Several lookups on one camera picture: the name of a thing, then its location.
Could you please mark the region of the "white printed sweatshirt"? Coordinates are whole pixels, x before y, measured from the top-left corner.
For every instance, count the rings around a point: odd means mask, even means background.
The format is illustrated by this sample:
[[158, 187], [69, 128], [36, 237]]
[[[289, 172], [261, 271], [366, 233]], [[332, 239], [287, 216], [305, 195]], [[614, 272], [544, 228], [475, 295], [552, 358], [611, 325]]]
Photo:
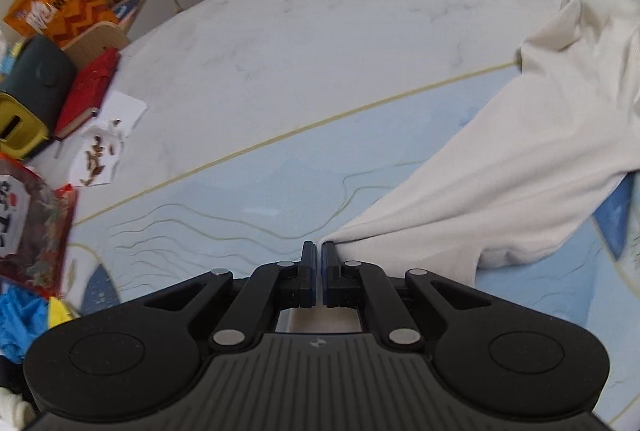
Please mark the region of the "white printed sweatshirt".
[[330, 236], [341, 259], [472, 285], [551, 255], [638, 169], [637, 0], [566, 0], [520, 56], [461, 131]]

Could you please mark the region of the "white paper with seed shells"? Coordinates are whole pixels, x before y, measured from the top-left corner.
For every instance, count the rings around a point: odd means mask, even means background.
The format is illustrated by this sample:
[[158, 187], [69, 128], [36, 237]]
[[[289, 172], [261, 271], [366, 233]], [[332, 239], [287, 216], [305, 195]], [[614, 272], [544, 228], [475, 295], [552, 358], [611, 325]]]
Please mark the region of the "white paper with seed shells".
[[117, 91], [108, 94], [98, 115], [79, 131], [80, 147], [68, 172], [74, 187], [111, 183], [124, 144], [148, 105]]

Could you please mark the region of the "yellow packet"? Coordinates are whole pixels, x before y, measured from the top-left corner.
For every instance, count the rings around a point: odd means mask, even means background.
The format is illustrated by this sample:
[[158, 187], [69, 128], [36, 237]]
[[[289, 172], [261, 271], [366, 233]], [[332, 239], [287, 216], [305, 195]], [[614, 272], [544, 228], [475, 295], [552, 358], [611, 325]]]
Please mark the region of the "yellow packet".
[[67, 321], [74, 321], [78, 317], [79, 314], [75, 311], [75, 309], [64, 300], [55, 297], [51, 297], [49, 299], [47, 319], [47, 325], [49, 329], [63, 323], [67, 323]]

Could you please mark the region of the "red dates snack bag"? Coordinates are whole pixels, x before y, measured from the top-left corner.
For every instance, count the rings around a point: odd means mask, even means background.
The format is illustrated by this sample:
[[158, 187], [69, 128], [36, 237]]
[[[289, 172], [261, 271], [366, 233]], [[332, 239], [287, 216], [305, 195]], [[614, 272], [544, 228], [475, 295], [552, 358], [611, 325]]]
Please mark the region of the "red dates snack bag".
[[1, 277], [46, 298], [60, 292], [77, 190], [50, 187], [21, 162], [1, 156]]

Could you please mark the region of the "blue crumpled cloth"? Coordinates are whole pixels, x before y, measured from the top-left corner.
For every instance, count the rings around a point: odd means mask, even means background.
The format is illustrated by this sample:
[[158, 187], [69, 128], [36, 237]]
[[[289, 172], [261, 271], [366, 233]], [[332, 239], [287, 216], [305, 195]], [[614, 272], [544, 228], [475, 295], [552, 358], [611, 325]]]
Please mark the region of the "blue crumpled cloth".
[[1, 354], [21, 364], [35, 339], [48, 329], [49, 302], [34, 292], [9, 286], [1, 295]]

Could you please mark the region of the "red notebook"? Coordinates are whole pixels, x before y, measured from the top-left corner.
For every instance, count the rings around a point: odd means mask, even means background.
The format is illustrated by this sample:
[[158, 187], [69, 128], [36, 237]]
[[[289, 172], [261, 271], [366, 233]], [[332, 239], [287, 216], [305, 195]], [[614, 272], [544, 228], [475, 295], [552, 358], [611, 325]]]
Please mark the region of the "red notebook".
[[120, 53], [106, 48], [88, 66], [78, 72], [58, 117], [53, 132], [55, 139], [64, 139], [100, 112], [108, 87], [115, 76]]

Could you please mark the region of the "wooden chair back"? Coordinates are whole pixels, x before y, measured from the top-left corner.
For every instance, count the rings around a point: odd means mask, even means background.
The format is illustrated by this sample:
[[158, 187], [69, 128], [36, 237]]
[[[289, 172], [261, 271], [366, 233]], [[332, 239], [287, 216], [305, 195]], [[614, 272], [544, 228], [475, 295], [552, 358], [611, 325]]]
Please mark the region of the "wooden chair back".
[[101, 21], [65, 45], [63, 52], [75, 67], [81, 70], [86, 68], [93, 59], [99, 57], [104, 50], [108, 48], [123, 50], [129, 44], [130, 39], [118, 24]]

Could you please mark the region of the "dark green yellow tissue box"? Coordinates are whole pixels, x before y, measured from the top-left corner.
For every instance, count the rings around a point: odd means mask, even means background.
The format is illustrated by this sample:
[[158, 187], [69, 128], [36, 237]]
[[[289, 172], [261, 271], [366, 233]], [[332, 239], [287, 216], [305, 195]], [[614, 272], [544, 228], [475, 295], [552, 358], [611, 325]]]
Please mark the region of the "dark green yellow tissue box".
[[1, 82], [1, 151], [21, 160], [52, 135], [76, 78], [73, 61], [43, 35], [22, 47]]

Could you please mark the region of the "orange snack bag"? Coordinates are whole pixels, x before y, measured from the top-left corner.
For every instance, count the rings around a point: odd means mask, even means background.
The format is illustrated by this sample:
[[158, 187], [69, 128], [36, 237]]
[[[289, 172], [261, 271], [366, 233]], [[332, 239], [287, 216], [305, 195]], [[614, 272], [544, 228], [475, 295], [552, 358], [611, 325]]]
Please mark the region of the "orange snack bag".
[[21, 36], [41, 34], [58, 47], [99, 22], [118, 23], [107, 0], [14, 0], [3, 21]]

